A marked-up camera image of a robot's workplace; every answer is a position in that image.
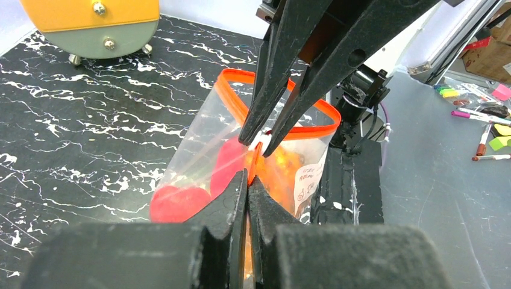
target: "ziplock bag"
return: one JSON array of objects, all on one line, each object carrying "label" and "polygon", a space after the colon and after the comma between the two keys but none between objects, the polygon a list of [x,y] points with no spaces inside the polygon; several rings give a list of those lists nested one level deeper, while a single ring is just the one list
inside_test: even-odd
[{"label": "ziplock bag", "polygon": [[[275,152],[263,158],[256,144],[265,142],[268,136],[264,131],[273,127],[295,84],[288,82],[264,129],[254,144],[246,147],[237,138],[252,100],[254,78],[254,73],[242,70],[220,73],[157,186],[149,207],[153,222],[188,220],[218,197],[242,169],[259,176],[270,196],[296,218],[310,204],[340,114],[325,101],[318,101]],[[245,252],[247,262],[249,246]],[[247,265],[246,269],[251,268],[251,263]]]},{"label": "ziplock bag", "polygon": [[441,79],[433,88],[448,102],[460,106],[498,102],[486,89],[475,84],[464,83],[449,77]]}]

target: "cardboard box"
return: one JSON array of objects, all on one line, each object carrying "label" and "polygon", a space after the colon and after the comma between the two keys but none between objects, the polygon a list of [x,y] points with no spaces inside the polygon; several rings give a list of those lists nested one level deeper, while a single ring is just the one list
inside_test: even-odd
[{"label": "cardboard box", "polygon": [[[492,16],[490,22],[511,8],[511,2],[504,3],[502,7]],[[501,43],[511,45],[511,16],[497,24],[491,29],[492,37]]]},{"label": "cardboard box", "polygon": [[462,59],[466,71],[511,84],[511,46],[492,38],[487,47],[467,51]]}]

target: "metal screw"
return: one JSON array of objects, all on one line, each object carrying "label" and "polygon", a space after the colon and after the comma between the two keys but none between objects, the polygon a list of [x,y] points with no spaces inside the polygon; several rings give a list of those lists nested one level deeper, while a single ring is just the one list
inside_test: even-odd
[{"label": "metal screw", "polygon": [[103,42],[103,45],[108,50],[112,50],[115,48],[115,42],[110,38],[105,39],[105,41]]},{"label": "metal screw", "polygon": [[69,62],[71,62],[74,66],[79,66],[81,64],[80,56],[69,54]]},{"label": "metal screw", "polygon": [[149,44],[146,44],[146,45],[142,46],[142,52],[144,52],[146,55],[151,54],[152,46],[149,45]]},{"label": "metal screw", "polygon": [[96,2],[92,5],[92,8],[94,9],[94,12],[96,12],[97,15],[103,15],[107,11],[105,8],[105,5],[101,2]]}]

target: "black and white marble surface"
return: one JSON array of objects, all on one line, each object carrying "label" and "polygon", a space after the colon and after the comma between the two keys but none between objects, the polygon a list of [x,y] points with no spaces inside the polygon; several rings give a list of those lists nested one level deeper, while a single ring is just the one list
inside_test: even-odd
[{"label": "black and white marble surface", "polygon": [[0,288],[55,228],[148,221],[155,185],[220,71],[259,40],[162,17],[152,55],[67,62],[34,33],[0,57]]}]

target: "metal foot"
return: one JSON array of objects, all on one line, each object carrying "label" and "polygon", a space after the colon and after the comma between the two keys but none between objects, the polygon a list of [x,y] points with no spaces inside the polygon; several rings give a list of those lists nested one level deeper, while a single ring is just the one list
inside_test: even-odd
[{"label": "metal foot", "polygon": [[81,64],[81,57],[80,56],[76,56],[74,54],[69,54],[69,62],[71,62],[71,64],[73,64],[74,66],[79,66]]},{"label": "metal foot", "polygon": [[152,53],[152,46],[149,44],[146,44],[142,46],[142,52],[144,52],[146,55],[151,55]]}]

